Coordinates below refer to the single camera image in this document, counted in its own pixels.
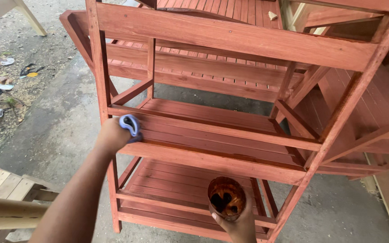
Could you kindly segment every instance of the finger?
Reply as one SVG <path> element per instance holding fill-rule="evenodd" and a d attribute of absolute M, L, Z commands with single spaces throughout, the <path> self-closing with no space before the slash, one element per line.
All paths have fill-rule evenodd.
<path fill-rule="evenodd" d="M 229 233 L 230 223 L 228 221 L 217 215 L 217 213 L 212 213 L 211 216 L 213 216 L 213 219 L 217 222 L 218 225 L 220 225 L 226 232 Z"/>

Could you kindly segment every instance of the dirt ground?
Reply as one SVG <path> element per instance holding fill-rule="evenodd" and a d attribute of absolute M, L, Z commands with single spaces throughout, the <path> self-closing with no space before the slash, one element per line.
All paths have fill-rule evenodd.
<path fill-rule="evenodd" d="M 108 2 L 122 4 L 125 0 Z M 15 9 L 0 18 L 0 58 L 15 60 L 11 65 L 0 65 L 0 77 L 4 75 L 11 80 L 9 84 L 14 85 L 14 88 L 8 93 L 25 104 L 21 107 L 9 95 L 0 95 L 0 101 L 5 103 L 0 104 L 0 109 L 4 109 L 4 116 L 0 118 L 0 147 L 10 140 L 32 103 L 77 53 L 58 19 L 59 15 L 67 9 L 85 9 L 83 0 L 25 0 L 25 3 L 45 29 L 47 36 L 37 35 L 25 17 Z M 36 64 L 32 68 L 45 68 L 35 77 L 19 79 L 21 69 L 30 63 Z"/>

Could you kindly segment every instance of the dry leaf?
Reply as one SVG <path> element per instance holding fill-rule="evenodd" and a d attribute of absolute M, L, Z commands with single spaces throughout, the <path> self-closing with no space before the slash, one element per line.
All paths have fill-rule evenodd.
<path fill-rule="evenodd" d="M 38 75 L 38 73 L 29 73 L 29 74 L 27 74 L 28 77 L 35 77 L 37 75 Z"/>

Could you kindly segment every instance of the forearm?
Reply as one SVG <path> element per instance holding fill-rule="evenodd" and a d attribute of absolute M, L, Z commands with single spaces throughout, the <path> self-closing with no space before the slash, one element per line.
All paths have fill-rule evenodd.
<path fill-rule="evenodd" d="M 90 152 L 29 242 L 91 242 L 103 179 L 114 155 L 100 147 Z"/>

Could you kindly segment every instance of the hand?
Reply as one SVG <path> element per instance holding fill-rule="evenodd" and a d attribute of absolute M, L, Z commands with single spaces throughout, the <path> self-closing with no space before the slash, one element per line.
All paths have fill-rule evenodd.
<path fill-rule="evenodd" d="M 230 236 L 233 243 L 255 243 L 256 242 L 256 230 L 255 230 L 255 217 L 251 212 L 251 197 L 247 195 L 246 209 L 241 213 L 240 217 L 234 222 L 226 221 L 216 213 L 211 215 Z"/>
<path fill-rule="evenodd" d="M 119 125 L 119 117 L 110 118 L 102 124 L 95 148 L 115 154 L 127 144 L 130 138 L 130 131 Z"/>

